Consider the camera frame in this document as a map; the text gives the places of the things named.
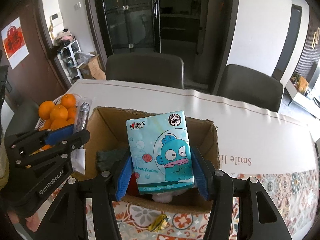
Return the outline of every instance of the cartoon fish character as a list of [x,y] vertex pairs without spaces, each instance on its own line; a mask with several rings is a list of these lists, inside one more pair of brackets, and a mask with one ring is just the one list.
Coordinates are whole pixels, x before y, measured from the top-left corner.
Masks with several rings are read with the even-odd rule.
[[167,133],[161,142],[161,155],[158,155],[156,160],[165,168],[164,180],[179,181],[192,178],[191,154],[187,142],[177,139],[171,133]]

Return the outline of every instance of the plastic bag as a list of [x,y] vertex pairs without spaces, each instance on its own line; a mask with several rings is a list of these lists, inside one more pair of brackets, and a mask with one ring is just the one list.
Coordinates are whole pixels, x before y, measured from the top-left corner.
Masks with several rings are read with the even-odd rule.
[[[75,124],[73,126],[73,133],[79,132],[86,129],[90,108],[92,104],[92,99],[82,98],[78,103],[78,109],[75,119]],[[84,175],[85,172],[85,149],[84,145],[80,149],[76,149],[71,152],[71,163],[74,171],[77,171]]]
[[84,53],[84,52],[75,53],[75,58],[78,66],[81,66],[82,64],[88,64],[90,59],[92,59],[93,57],[95,57],[95,55],[91,53]]

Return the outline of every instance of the patterned tablecloth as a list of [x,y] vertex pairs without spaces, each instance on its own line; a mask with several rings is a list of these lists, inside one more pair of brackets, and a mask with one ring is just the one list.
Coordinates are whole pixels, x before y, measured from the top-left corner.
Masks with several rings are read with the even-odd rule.
[[[317,170],[286,174],[230,174],[233,178],[258,178],[282,215],[293,236],[314,219],[317,209],[319,174]],[[52,194],[52,202],[62,185]],[[200,215],[166,212],[169,221],[159,233],[147,227],[162,212],[129,204],[113,202],[116,220],[123,240],[183,240],[203,239],[209,213]],[[92,217],[92,202],[87,199],[87,228],[90,240],[95,239]],[[239,199],[234,198],[230,240],[236,240],[239,222]]]

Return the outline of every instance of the orange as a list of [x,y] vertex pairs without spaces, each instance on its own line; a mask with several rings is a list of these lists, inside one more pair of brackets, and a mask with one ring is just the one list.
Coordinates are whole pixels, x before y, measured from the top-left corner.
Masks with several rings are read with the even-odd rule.
[[62,105],[56,105],[50,113],[50,119],[52,121],[58,118],[61,118],[64,120],[68,119],[68,110]]
[[39,106],[39,117],[43,120],[48,120],[50,118],[50,113],[54,108],[54,103],[52,101],[45,101]]
[[63,105],[66,109],[76,106],[76,98],[73,94],[65,94],[61,98],[61,105]]
[[65,119],[57,118],[52,122],[51,130],[54,131],[54,130],[60,129],[62,127],[65,127],[67,125],[69,125],[69,124]]
[[75,123],[75,119],[69,118],[69,119],[67,120],[67,123],[68,123],[68,124],[74,124],[74,123]]
[[50,129],[50,127],[51,127],[51,124],[52,124],[52,121],[51,121],[51,119],[48,119],[47,121],[45,121],[45,122],[44,122],[44,125],[43,125],[43,127],[41,128],[41,131],[42,131],[42,130],[47,130],[47,129]]
[[52,146],[50,146],[49,144],[47,144],[47,145],[43,146],[43,147],[40,148],[40,149],[43,150],[43,151],[45,151],[45,150],[50,149],[50,148],[52,148]]
[[77,108],[76,107],[70,107],[68,109],[68,119],[69,118],[76,119],[76,114],[77,114]]

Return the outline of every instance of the brand logo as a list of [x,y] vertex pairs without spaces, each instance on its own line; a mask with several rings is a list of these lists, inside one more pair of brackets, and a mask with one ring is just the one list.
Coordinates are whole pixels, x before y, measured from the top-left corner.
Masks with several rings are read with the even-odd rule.
[[42,195],[44,192],[46,192],[46,190],[52,186],[52,184],[54,184],[61,176],[63,175],[63,170],[60,171],[59,174],[57,174],[57,176],[55,176],[50,182],[47,183],[47,186],[45,186],[42,190],[39,191],[39,194]]
[[143,122],[133,122],[131,125],[130,125],[130,128],[131,129],[142,129],[144,126],[144,121]]
[[181,124],[181,117],[178,114],[171,114],[168,121],[172,126],[179,126]]

